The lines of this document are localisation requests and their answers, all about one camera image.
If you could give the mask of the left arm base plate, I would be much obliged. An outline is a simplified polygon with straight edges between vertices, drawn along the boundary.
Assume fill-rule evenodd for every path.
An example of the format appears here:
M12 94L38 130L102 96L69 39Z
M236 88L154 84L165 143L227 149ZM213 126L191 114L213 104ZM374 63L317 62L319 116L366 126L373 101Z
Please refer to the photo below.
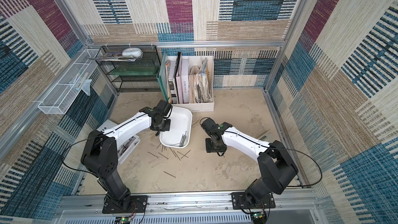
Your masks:
M125 196L122 200L115 200L106 195L104 198L103 214L127 214L127 213L144 213L146 210L148 196L146 195L130 195Z

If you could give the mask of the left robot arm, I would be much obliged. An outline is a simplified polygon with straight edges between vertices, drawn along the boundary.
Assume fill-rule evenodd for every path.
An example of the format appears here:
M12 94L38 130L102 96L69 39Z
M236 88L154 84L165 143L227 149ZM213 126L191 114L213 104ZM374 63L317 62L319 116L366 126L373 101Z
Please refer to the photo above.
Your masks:
M125 213L131 206L129 188L123 183L118 171L119 154L127 151L130 138L143 130L150 129L158 136L170 130L172 105L160 100L156 107L144 107L123 123L106 131L92 131L85 144L81 163L98 180L107 192L105 202Z

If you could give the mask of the white plastic storage box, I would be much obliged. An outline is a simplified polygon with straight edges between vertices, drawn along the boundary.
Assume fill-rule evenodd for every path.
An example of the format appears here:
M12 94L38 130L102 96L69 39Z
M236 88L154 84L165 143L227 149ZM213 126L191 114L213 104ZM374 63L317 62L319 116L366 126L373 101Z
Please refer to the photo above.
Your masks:
M190 141L191 126L192 126L192 113L182 107L173 107L170 116L171 126L170 130L161 132L160 142L162 145L170 148L183 149L188 146ZM180 148L179 143L182 135L187 131L187 142L185 147Z

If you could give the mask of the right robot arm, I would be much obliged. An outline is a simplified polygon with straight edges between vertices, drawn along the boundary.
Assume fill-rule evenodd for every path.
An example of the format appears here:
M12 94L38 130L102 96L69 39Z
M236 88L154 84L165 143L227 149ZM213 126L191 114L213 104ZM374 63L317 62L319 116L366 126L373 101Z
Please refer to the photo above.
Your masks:
M299 172L280 141L255 139L227 122L217 124L209 117L204 117L200 126L208 135L206 152L222 157L228 147L233 147L257 162L261 177L245 190L243 200L250 208L270 206L271 194L282 194Z

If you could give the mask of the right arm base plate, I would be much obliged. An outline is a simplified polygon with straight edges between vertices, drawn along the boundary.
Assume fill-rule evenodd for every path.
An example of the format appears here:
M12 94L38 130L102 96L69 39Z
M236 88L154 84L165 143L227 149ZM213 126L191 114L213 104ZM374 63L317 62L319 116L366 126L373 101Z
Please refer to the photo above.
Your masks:
M233 209L266 209L275 208L276 204L272 194L266 194L260 199L245 192L232 192L230 193L232 199Z

